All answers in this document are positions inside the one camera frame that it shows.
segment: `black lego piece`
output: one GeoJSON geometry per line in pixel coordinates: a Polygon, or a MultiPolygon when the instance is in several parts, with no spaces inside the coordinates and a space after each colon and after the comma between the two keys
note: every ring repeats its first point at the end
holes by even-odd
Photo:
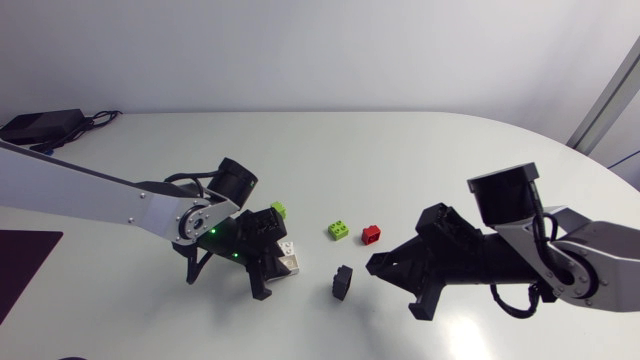
{"type": "Polygon", "coordinates": [[[258,212],[244,211],[237,218],[227,218],[201,235],[196,244],[173,244],[174,250],[187,258],[187,282],[192,284],[213,254],[244,265],[249,273],[254,299],[271,295],[266,280],[289,275],[291,271],[278,259],[284,256],[278,240],[287,235],[282,217],[274,208],[258,212]],[[198,261],[198,248],[207,253],[198,261]]]}
{"type": "Polygon", "coordinates": [[[342,265],[338,268],[338,273],[333,276],[333,286],[331,287],[331,293],[337,299],[341,301],[347,296],[347,291],[351,286],[351,275],[353,275],[353,269],[342,265]]]}

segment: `table surface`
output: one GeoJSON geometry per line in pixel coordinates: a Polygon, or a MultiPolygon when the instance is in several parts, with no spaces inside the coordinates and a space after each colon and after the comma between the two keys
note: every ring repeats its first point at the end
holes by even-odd
{"type": "MultiPolygon", "coordinates": [[[[544,205],[640,228],[640,194],[595,161],[527,130],[446,113],[124,115],[55,157],[133,182],[210,171],[230,157],[260,179],[246,209],[287,207],[300,273],[251,298],[245,270],[214,257],[194,285],[166,240],[125,225],[0,207],[0,228],[65,233],[6,320],[0,358],[637,358],[640,313],[541,304],[505,314],[488,286],[445,287],[434,321],[408,292],[370,276],[373,253],[415,235],[422,209],[453,206],[482,226],[466,180],[535,162],[544,205]],[[326,228],[344,221],[347,238],[326,228]],[[380,241],[363,246],[377,224],[380,241]],[[344,302],[340,265],[354,269],[344,302]]],[[[502,286],[525,307],[526,285],[502,286]]]]}

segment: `black cable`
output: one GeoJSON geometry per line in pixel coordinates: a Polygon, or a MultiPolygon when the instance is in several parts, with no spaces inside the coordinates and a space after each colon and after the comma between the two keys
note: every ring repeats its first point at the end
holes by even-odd
{"type": "Polygon", "coordinates": [[[640,154],[640,150],[638,150],[638,151],[634,152],[633,154],[631,154],[631,155],[629,155],[629,156],[625,157],[624,159],[622,159],[622,160],[618,161],[617,163],[615,163],[615,164],[613,164],[613,165],[609,166],[607,169],[611,169],[611,168],[613,168],[614,166],[620,165],[620,164],[622,164],[623,162],[625,162],[625,161],[627,161],[627,160],[631,159],[632,157],[634,157],[634,156],[636,156],[636,155],[638,155],[638,154],[640,154]]]}
{"type": "Polygon", "coordinates": [[[200,194],[201,198],[204,198],[204,187],[202,186],[202,183],[200,182],[199,179],[202,178],[213,178],[216,177],[218,174],[220,174],[221,171],[220,170],[216,170],[216,171],[211,171],[208,173],[177,173],[177,174],[173,174],[169,177],[167,177],[166,179],[164,179],[164,182],[175,182],[178,180],[185,180],[185,179],[189,179],[191,181],[193,181],[196,186],[198,187],[198,193],[200,194]]]}
{"type": "Polygon", "coordinates": [[[208,173],[177,173],[164,179],[164,182],[174,182],[176,180],[182,180],[182,179],[193,179],[193,178],[202,179],[202,178],[208,178],[208,177],[216,177],[218,174],[220,174],[220,170],[211,171],[208,173]]]}
{"type": "Polygon", "coordinates": [[[489,285],[491,288],[491,295],[493,295],[493,300],[498,303],[500,308],[504,310],[507,314],[513,316],[518,319],[527,319],[533,316],[538,309],[538,303],[540,302],[540,289],[538,288],[537,283],[533,283],[529,286],[529,308],[527,310],[516,309],[513,306],[510,306],[498,294],[498,287],[496,284],[489,285]]]}
{"type": "Polygon", "coordinates": [[[564,284],[572,284],[574,279],[573,275],[567,270],[564,270],[560,267],[555,259],[551,256],[551,252],[547,243],[549,241],[553,242],[556,240],[558,235],[558,220],[551,214],[544,213],[542,210],[542,202],[540,201],[540,197],[538,196],[538,191],[536,189],[533,181],[530,183],[529,190],[531,192],[531,196],[534,200],[534,210],[535,216],[532,220],[532,231],[533,231],[533,240],[536,245],[536,250],[538,252],[538,256],[542,263],[551,270],[553,275],[555,275],[560,282],[564,284]],[[548,218],[551,220],[552,229],[551,229],[551,239],[547,238],[544,218],[548,218]]]}

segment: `wire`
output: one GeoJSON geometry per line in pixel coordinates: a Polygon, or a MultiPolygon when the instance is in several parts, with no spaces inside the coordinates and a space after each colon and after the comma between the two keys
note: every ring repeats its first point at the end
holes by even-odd
{"type": "Polygon", "coordinates": [[[498,287],[496,284],[489,285],[491,289],[491,295],[493,295],[493,300],[498,303],[500,308],[504,310],[507,314],[513,316],[518,319],[527,319],[533,316],[538,309],[538,303],[540,302],[540,289],[537,283],[533,283],[529,286],[529,308],[527,310],[516,309],[513,306],[507,304],[500,298],[498,294],[498,287]]]}
{"type": "Polygon", "coordinates": [[[93,115],[92,117],[85,118],[84,121],[80,123],[80,125],[78,125],[75,129],[73,129],[70,133],[63,136],[62,138],[31,146],[30,149],[40,153],[48,154],[52,152],[53,149],[63,147],[65,144],[78,140],[87,131],[101,128],[110,124],[116,117],[118,117],[118,115],[121,115],[121,114],[122,112],[118,110],[100,111],[97,114],[93,115]],[[96,124],[95,120],[103,117],[107,117],[107,116],[109,118],[106,121],[96,124]]]}
{"type": "Polygon", "coordinates": [[[623,162],[625,162],[625,161],[627,161],[627,160],[631,159],[632,157],[634,157],[634,156],[636,156],[636,155],[638,155],[638,154],[640,154],[640,150],[638,150],[638,151],[634,152],[633,154],[631,154],[631,155],[629,155],[629,156],[625,157],[624,159],[622,159],[622,160],[618,161],[617,163],[615,163],[615,164],[613,164],[613,165],[609,166],[607,169],[611,169],[611,168],[612,168],[612,167],[614,167],[614,166],[620,165],[620,164],[622,164],[623,162]]]}
{"type": "Polygon", "coordinates": [[[198,193],[200,194],[200,197],[204,198],[204,187],[202,186],[202,183],[200,182],[199,179],[202,179],[202,178],[213,178],[213,177],[216,177],[220,173],[221,173],[220,170],[211,171],[211,172],[208,172],[208,173],[177,173],[177,174],[173,174],[173,175],[169,176],[168,178],[164,179],[164,182],[172,183],[172,182],[178,181],[178,180],[189,179],[189,180],[193,181],[196,184],[196,186],[198,187],[198,193]]]}

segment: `green lego brick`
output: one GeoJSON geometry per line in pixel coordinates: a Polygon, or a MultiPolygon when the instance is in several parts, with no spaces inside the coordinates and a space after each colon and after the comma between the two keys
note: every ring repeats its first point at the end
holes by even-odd
{"type": "Polygon", "coordinates": [[[278,201],[271,204],[271,207],[276,209],[276,211],[282,216],[282,220],[287,218],[287,209],[278,201]]]}
{"type": "Polygon", "coordinates": [[[329,225],[329,234],[331,234],[333,240],[340,240],[349,235],[349,228],[342,221],[338,220],[329,225]]]}

